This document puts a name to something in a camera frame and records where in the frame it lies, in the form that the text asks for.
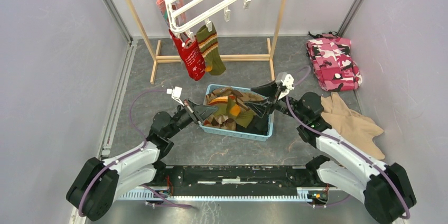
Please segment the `green striped sock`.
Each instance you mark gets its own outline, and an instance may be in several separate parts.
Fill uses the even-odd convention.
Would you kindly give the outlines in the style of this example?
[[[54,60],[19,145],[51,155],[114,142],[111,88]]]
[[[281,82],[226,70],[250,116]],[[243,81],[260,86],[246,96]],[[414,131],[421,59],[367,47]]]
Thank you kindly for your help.
[[[208,105],[218,107],[216,113],[205,120],[205,126],[211,126],[226,130],[236,130],[236,124],[247,127],[255,113],[237,97],[222,96],[211,100]]]
[[[219,54],[218,36],[213,23],[211,23],[211,27],[211,31],[206,25],[200,27],[196,33],[196,38],[206,63],[205,71],[212,76],[219,76],[226,71],[226,66]]]

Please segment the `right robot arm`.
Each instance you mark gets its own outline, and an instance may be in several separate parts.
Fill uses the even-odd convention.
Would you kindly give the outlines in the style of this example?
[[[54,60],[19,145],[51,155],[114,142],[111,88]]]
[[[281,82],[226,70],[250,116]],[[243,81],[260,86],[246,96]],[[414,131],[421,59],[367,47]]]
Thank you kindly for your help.
[[[409,219],[417,200],[405,168],[387,164],[354,146],[322,117],[324,108],[318,94],[306,92],[297,100],[289,96],[294,87],[293,76],[282,72],[276,80],[252,87],[251,91],[264,99],[246,105],[258,116],[278,111],[296,119],[300,138],[325,153],[308,163],[307,183],[336,186],[363,203],[378,223]]]

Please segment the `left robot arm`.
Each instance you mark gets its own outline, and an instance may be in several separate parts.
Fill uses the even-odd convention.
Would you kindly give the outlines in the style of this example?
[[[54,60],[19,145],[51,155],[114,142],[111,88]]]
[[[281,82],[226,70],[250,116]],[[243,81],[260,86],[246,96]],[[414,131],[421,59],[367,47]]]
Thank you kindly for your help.
[[[201,124],[218,110],[181,100],[181,91],[180,87],[166,90],[178,104],[176,111],[173,115],[156,113],[149,133],[141,133],[143,141],[139,145],[112,158],[92,157],[84,163],[66,194],[78,216],[97,221],[125,193],[149,182],[157,186],[165,181],[161,159],[174,145],[171,138],[192,123]]]

